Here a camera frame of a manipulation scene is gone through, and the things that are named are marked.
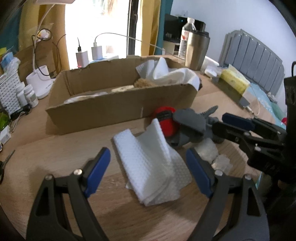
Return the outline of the grey knit glove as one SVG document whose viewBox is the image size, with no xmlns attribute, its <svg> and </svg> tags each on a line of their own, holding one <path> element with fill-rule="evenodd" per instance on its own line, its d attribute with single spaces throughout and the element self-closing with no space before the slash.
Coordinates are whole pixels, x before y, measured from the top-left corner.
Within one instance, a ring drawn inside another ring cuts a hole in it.
<svg viewBox="0 0 296 241">
<path fill-rule="evenodd" d="M 167 138 L 168 144 L 176 149 L 188 143 L 199 143 L 207 138 L 216 144 L 224 142 L 223 138 L 213 134 L 212 131 L 212 125 L 219 119 L 210 115 L 215 113 L 217 109 L 216 105 L 202 113 L 196 113 L 191 108 L 177 110 L 172 117 L 180 127 L 174 136 Z"/>
</svg>

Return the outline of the white cloth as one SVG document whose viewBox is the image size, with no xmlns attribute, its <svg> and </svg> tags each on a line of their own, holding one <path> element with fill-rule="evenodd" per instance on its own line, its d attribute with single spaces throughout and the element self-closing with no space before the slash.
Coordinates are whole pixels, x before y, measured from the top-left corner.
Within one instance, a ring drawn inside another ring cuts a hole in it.
<svg viewBox="0 0 296 241">
<path fill-rule="evenodd" d="M 127 129 L 113 138 L 128 177 L 126 188 L 139 202 L 152 206 L 177 200 L 192 177 L 180 154 L 166 141 L 155 118 L 146 130 L 134 136 Z"/>
<path fill-rule="evenodd" d="M 201 80 L 189 68 L 169 68 L 165 58 L 147 60 L 136 68 L 140 78 L 147 79 L 156 85 L 190 84 L 197 91 L 200 89 Z"/>
</svg>

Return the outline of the red round soft object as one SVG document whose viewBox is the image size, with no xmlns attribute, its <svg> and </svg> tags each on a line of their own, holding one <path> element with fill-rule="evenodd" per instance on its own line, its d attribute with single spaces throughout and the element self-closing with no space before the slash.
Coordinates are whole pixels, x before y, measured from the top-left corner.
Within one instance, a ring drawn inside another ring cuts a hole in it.
<svg viewBox="0 0 296 241">
<path fill-rule="evenodd" d="M 161 106 L 157 108 L 152 118 L 157 118 L 161 126 L 161 130 L 166 138 L 173 137 L 179 130 L 179 124 L 174 121 L 173 114 L 176 109 L 170 106 Z"/>
</svg>

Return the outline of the clear plastic bubble wrap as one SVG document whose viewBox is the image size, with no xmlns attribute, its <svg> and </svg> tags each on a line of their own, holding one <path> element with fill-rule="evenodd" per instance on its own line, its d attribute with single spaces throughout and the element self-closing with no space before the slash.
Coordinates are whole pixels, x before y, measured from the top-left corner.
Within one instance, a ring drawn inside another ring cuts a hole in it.
<svg viewBox="0 0 296 241">
<path fill-rule="evenodd" d="M 203 139 L 203 141 L 194 146 L 194 149 L 201 159 L 207 161 L 214 170 L 219 169 L 225 174 L 230 173 L 233 167 L 230 159 L 223 154 L 219 154 L 215 143 L 210 138 Z"/>
</svg>

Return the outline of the dark tablet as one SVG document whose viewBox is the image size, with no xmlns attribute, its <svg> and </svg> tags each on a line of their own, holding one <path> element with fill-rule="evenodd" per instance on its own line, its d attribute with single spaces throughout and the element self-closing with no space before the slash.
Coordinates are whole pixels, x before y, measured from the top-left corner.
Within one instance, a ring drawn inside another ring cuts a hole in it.
<svg viewBox="0 0 296 241">
<path fill-rule="evenodd" d="M 250 105 L 250 102 L 245 97 L 223 79 L 213 77 L 211 81 L 241 108 L 246 108 Z"/>
</svg>

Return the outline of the yellow tissue pack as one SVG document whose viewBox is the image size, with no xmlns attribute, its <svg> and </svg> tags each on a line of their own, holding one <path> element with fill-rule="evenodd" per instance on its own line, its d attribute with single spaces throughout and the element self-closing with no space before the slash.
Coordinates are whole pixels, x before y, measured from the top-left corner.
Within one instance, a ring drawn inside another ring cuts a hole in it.
<svg viewBox="0 0 296 241">
<path fill-rule="evenodd" d="M 241 95 L 244 94 L 250 85 L 250 81 L 231 64 L 228 65 L 227 69 L 222 70 L 220 78 Z"/>
</svg>

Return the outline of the white computer mouse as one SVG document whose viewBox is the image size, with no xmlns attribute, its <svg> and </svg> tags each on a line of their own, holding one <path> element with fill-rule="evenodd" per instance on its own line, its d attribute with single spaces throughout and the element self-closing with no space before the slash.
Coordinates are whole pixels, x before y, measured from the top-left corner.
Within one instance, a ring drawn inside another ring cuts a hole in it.
<svg viewBox="0 0 296 241">
<path fill-rule="evenodd" d="M 204 70 L 204 73 L 205 73 L 205 75 L 207 75 L 210 78 L 218 76 L 217 69 L 213 66 L 207 66 Z"/>
</svg>

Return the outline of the grey bed headboard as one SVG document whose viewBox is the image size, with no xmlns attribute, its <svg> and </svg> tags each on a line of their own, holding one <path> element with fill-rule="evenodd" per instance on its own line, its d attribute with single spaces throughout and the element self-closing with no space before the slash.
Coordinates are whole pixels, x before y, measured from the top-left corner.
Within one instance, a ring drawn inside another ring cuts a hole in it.
<svg viewBox="0 0 296 241">
<path fill-rule="evenodd" d="M 285 76 L 280 57 L 242 29 L 226 34 L 219 64 L 224 67 L 232 65 L 249 81 L 272 95 L 277 94 Z"/>
</svg>

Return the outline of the black scissors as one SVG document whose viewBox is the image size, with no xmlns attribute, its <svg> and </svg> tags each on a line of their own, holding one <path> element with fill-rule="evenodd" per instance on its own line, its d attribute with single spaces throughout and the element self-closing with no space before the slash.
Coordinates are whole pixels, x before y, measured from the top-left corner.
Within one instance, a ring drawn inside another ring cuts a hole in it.
<svg viewBox="0 0 296 241">
<path fill-rule="evenodd" d="M 15 153 L 15 150 L 13 150 L 4 161 L 0 161 L 1 166 L 0 166 L 0 184 L 2 184 L 3 179 L 4 179 L 4 171 L 5 171 L 5 167 L 8 163 L 8 161 L 10 160 L 10 158 L 13 156 L 13 154 Z"/>
</svg>

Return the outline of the white cloth in box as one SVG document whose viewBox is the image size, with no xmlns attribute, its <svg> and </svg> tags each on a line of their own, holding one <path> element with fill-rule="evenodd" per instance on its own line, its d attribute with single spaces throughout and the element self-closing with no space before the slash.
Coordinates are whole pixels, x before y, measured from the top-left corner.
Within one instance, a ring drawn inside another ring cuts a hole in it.
<svg viewBox="0 0 296 241">
<path fill-rule="evenodd" d="M 165 58 L 147 60 L 136 68 L 140 78 L 147 79 L 156 85 L 190 84 L 197 91 L 200 89 L 201 80 L 189 68 L 169 68 Z"/>
</svg>

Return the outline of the steel travel tumbler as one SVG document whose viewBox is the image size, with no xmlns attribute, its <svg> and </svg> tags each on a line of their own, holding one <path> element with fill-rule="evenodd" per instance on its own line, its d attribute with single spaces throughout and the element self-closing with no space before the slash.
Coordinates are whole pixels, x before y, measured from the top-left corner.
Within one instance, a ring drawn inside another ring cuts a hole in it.
<svg viewBox="0 0 296 241">
<path fill-rule="evenodd" d="M 210 42 L 208 32 L 189 32 L 185 57 L 185 66 L 199 71 L 202 67 Z"/>
</svg>

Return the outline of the brown sponge in box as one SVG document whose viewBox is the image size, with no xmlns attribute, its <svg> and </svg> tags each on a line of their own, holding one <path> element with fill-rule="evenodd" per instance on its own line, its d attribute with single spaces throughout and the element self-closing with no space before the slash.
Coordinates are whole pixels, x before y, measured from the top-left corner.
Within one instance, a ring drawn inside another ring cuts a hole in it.
<svg viewBox="0 0 296 241">
<path fill-rule="evenodd" d="M 153 83 L 151 80 L 139 78 L 135 83 L 133 84 L 135 88 L 147 88 L 147 87 L 156 87 L 157 84 Z"/>
</svg>

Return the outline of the white pill bottle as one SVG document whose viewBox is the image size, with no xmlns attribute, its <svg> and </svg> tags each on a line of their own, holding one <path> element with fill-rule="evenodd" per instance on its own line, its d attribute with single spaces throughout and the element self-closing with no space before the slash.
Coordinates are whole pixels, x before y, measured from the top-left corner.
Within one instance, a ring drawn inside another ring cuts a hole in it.
<svg viewBox="0 0 296 241">
<path fill-rule="evenodd" d="M 25 86 L 25 88 L 23 89 L 23 94 L 28 104 L 32 108 L 35 108 L 38 105 L 39 101 L 31 84 L 28 84 L 27 86 Z"/>
<path fill-rule="evenodd" d="M 21 82 L 16 86 L 16 96 L 21 107 L 24 107 L 28 104 L 26 97 L 24 95 L 24 91 L 23 91 L 24 88 L 25 88 L 24 82 Z"/>
</svg>

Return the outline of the clear plastic water bottle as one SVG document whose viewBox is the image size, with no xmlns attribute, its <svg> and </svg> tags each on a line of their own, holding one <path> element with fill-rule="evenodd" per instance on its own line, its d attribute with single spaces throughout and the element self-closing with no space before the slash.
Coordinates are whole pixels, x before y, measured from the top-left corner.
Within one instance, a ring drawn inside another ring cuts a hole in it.
<svg viewBox="0 0 296 241">
<path fill-rule="evenodd" d="M 185 60 L 186 51 L 187 51 L 187 41 L 190 32 L 196 31 L 195 19 L 187 18 L 187 23 L 182 27 L 181 37 L 180 37 L 180 46 L 178 57 Z"/>
</svg>

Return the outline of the brown cardboard box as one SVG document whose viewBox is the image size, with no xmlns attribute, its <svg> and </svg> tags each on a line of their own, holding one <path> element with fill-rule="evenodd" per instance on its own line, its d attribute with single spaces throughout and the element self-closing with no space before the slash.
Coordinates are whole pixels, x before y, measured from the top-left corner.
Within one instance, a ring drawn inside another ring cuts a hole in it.
<svg viewBox="0 0 296 241">
<path fill-rule="evenodd" d="M 145 118 L 161 106 L 189 108 L 200 89 L 196 74 L 191 82 L 183 83 L 178 73 L 167 75 L 167 84 L 113 92 L 140 78 L 137 66 L 159 60 L 133 56 L 63 71 L 53 84 L 46 112 L 61 133 L 73 133 Z"/>
</svg>

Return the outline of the black monitor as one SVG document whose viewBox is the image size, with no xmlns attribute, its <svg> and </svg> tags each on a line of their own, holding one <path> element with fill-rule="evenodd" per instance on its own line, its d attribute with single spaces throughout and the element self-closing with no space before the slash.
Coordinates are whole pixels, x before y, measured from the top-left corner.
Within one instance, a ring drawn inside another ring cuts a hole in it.
<svg viewBox="0 0 296 241">
<path fill-rule="evenodd" d="M 187 18 L 165 14 L 164 41 L 179 43 L 182 28 L 187 23 Z"/>
</svg>

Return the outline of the white desk lamp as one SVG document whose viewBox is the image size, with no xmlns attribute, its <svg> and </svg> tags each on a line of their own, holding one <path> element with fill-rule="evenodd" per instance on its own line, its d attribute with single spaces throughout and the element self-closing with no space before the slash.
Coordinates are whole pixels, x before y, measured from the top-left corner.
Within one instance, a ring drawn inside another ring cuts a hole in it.
<svg viewBox="0 0 296 241">
<path fill-rule="evenodd" d="M 29 74 L 26 77 L 27 84 L 32 85 L 34 92 L 36 93 L 36 96 L 38 99 L 43 99 L 46 97 L 50 89 L 53 85 L 53 80 L 50 78 L 50 76 L 45 76 L 42 74 L 42 71 L 36 68 L 36 44 L 38 33 L 41 30 L 41 25 L 45 19 L 45 17 L 48 15 L 49 11 L 56 5 L 56 4 L 72 4 L 74 1 L 33 1 L 34 4 L 38 5 L 50 5 L 49 9 L 44 13 L 41 20 L 38 23 L 38 26 L 36 28 L 36 33 L 33 36 L 33 55 L 32 55 L 32 68 L 33 71 L 31 74 Z"/>
</svg>

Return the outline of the white plastic basket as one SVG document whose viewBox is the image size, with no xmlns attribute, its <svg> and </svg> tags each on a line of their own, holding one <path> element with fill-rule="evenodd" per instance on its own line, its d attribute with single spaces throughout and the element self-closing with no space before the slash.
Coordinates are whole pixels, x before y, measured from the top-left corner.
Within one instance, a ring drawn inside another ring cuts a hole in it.
<svg viewBox="0 0 296 241">
<path fill-rule="evenodd" d="M 20 82 L 17 71 L 10 75 L 3 74 L 1 76 L 1 105 L 9 114 L 21 108 L 16 95 L 16 86 Z"/>
</svg>

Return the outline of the yellow curtain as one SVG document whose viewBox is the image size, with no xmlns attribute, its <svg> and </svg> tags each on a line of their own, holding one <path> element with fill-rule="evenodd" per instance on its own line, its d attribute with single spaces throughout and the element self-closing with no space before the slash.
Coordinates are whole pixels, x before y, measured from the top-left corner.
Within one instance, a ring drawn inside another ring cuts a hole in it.
<svg viewBox="0 0 296 241">
<path fill-rule="evenodd" d="M 66 48 L 65 4 L 36 4 L 26 1 L 21 10 L 18 31 L 18 48 L 23 50 L 32 45 L 31 35 L 36 33 L 40 22 L 41 28 L 50 27 L 53 42 L 58 46 L 60 55 L 53 53 L 55 64 L 61 64 L 62 70 L 69 69 L 69 59 Z"/>
</svg>

